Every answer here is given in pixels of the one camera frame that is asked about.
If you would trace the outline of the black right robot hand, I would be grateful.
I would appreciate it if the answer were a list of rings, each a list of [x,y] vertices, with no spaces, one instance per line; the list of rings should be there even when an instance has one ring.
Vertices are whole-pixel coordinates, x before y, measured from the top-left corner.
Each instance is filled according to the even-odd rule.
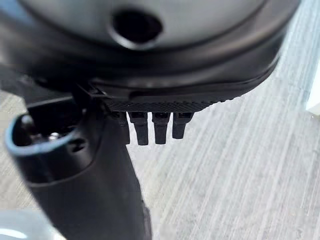
[[[1,90],[26,112],[5,147],[64,240],[150,240],[127,145],[184,137],[195,113],[276,68],[298,0],[3,0]]]

